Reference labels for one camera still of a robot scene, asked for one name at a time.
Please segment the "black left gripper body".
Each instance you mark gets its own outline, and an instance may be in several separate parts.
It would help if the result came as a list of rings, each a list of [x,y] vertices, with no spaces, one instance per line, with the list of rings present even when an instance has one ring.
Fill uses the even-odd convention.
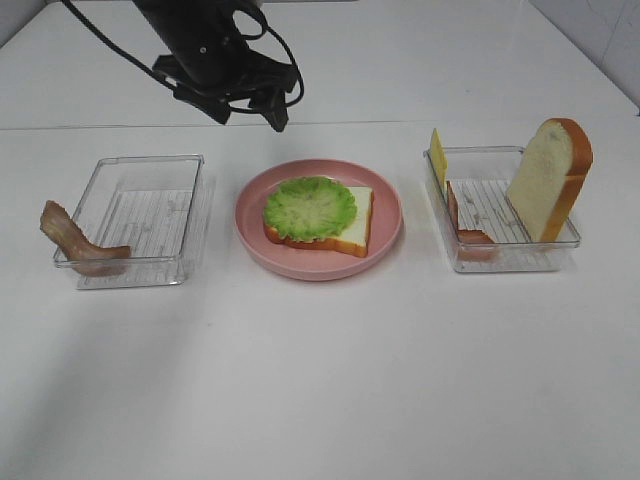
[[[250,48],[273,30],[254,1],[137,1],[169,48],[159,72],[210,98],[239,100],[263,90],[290,93],[295,66]]]

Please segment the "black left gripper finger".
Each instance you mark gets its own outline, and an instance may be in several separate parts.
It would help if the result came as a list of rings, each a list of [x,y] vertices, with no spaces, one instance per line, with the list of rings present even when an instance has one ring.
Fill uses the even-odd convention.
[[[173,97],[176,100],[197,108],[222,125],[227,123],[231,115],[231,108],[226,102],[220,101],[217,98],[202,96],[186,87],[176,87],[173,90]]]
[[[280,88],[256,90],[250,97],[249,109],[260,114],[276,132],[283,132],[288,123],[285,92]]]

